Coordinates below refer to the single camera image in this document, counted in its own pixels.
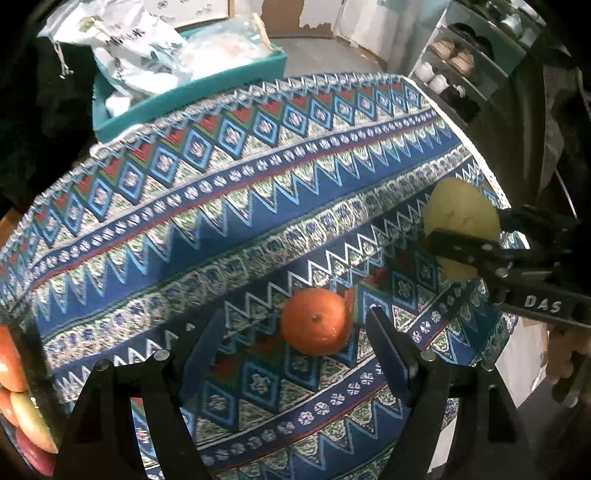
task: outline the gray floor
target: gray floor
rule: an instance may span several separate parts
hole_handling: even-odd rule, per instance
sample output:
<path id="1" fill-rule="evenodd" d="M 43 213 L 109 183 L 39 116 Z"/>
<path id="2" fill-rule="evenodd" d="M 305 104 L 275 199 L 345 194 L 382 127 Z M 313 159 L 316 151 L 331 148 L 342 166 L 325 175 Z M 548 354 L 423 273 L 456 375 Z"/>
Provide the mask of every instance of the gray floor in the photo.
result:
<path id="1" fill-rule="evenodd" d="M 321 38 L 273 38 L 287 53 L 285 76 L 327 72 L 380 72 L 377 61 L 360 48 Z"/>

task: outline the red triangle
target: red triangle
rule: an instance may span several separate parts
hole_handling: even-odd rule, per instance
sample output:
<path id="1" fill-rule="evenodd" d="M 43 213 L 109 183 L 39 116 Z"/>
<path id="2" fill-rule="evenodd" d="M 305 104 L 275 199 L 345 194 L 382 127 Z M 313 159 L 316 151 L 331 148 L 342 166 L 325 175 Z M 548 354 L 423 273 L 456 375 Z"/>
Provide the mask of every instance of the red triangle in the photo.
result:
<path id="1" fill-rule="evenodd" d="M 203 120 L 200 120 L 197 123 L 208 132 L 214 133 L 217 124 L 217 117 L 215 115 L 206 115 L 203 117 Z"/>
<path id="2" fill-rule="evenodd" d="M 341 90 L 339 93 L 345 100 L 353 100 L 353 90 Z"/>
<path id="3" fill-rule="evenodd" d="M 139 146 L 139 148 L 137 148 L 136 150 L 133 150 L 132 154 L 137 159 L 139 159 L 140 161 L 145 163 L 146 158 L 148 158 L 148 155 L 150 155 L 152 153 L 153 148 L 154 148 L 153 144 L 151 144 L 149 142 L 144 142 Z"/>
<path id="4" fill-rule="evenodd" d="M 183 134 L 184 130 L 182 129 L 172 129 L 164 139 L 167 142 L 172 143 L 175 147 L 178 147 L 178 144 L 183 139 Z"/>
<path id="5" fill-rule="evenodd" d="M 69 195 L 67 194 L 67 192 L 64 192 L 61 194 L 61 197 L 59 197 L 57 200 L 55 200 L 57 207 L 61 211 L 63 211 L 66 208 L 66 203 L 68 201 L 68 197 L 69 197 Z"/>
<path id="6" fill-rule="evenodd" d="M 40 213 L 35 215 L 35 218 L 40 224 L 45 222 L 45 216 L 47 215 L 47 207 L 45 207 Z"/>
<path id="7" fill-rule="evenodd" d="M 308 96 L 307 95 L 294 95 L 294 99 L 291 101 L 295 106 L 298 106 L 302 110 L 308 110 Z"/>
<path id="8" fill-rule="evenodd" d="M 248 121 L 251 119 L 252 108 L 240 107 L 234 110 L 232 114 L 236 118 L 238 118 L 243 124 L 248 124 Z"/>
<path id="9" fill-rule="evenodd" d="M 109 176 L 110 179 L 115 179 L 122 161 L 123 160 L 121 158 L 114 158 L 111 160 L 111 163 L 108 167 L 103 168 L 103 171 Z"/>
<path id="10" fill-rule="evenodd" d="M 269 102 L 261 105 L 261 108 L 269 112 L 271 115 L 277 116 L 281 110 L 281 102 L 278 102 L 277 100 L 269 100 Z"/>
<path id="11" fill-rule="evenodd" d="M 323 104 L 330 106 L 330 94 L 326 92 L 319 93 L 316 95 L 316 98 L 320 100 Z"/>
<path id="12" fill-rule="evenodd" d="M 90 190 L 92 180 L 93 177 L 91 175 L 85 175 L 84 178 L 76 184 L 76 186 L 82 193 L 86 194 Z"/>
<path id="13" fill-rule="evenodd" d="M 371 87 L 361 87 L 361 91 L 370 98 L 374 97 L 374 89 Z"/>

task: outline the clear plastic bag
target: clear plastic bag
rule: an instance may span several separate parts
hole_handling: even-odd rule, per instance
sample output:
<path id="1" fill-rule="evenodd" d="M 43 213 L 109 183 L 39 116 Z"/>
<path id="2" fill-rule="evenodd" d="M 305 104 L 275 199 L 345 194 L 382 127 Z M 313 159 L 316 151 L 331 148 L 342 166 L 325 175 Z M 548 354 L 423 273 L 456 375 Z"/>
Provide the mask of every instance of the clear plastic bag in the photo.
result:
<path id="1" fill-rule="evenodd" d="M 178 52 L 191 80 L 208 77 L 264 59 L 280 50 L 269 41 L 260 17 L 236 17 L 205 27 L 189 37 Z"/>

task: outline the teal box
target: teal box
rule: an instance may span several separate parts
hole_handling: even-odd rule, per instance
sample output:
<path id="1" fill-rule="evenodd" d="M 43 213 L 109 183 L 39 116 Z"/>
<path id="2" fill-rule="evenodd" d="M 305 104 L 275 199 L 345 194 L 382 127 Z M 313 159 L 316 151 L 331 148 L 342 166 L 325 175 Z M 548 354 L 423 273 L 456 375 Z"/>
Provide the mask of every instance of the teal box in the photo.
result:
<path id="1" fill-rule="evenodd" d="M 196 30 L 188 30 L 181 35 L 188 37 Z M 277 51 L 250 65 L 194 80 L 168 92 L 142 100 L 125 113 L 113 118 L 105 107 L 105 100 L 115 89 L 99 72 L 95 77 L 92 99 L 92 128 L 100 142 L 108 142 L 131 125 L 149 122 L 215 93 L 262 80 L 274 82 L 275 79 L 283 77 L 286 61 L 287 55 L 283 51 Z"/>

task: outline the drawstring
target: drawstring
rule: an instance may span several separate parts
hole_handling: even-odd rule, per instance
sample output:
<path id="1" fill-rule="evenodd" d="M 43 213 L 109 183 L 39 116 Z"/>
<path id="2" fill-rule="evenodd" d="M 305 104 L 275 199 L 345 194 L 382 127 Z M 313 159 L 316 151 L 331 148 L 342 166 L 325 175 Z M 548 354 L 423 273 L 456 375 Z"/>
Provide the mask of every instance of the drawstring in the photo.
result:
<path id="1" fill-rule="evenodd" d="M 60 59 L 61 65 L 61 79 L 65 79 L 68 75 L 72 75 L 74 70 L 72 70 L 68 65 L 66 65 L 66 60 L 64 59 L 64 53 L 61 50 L 61 45 L 58 42 L 51 42 L 53 44 L 53 49 L 57 53 L 57 58 Z"/>

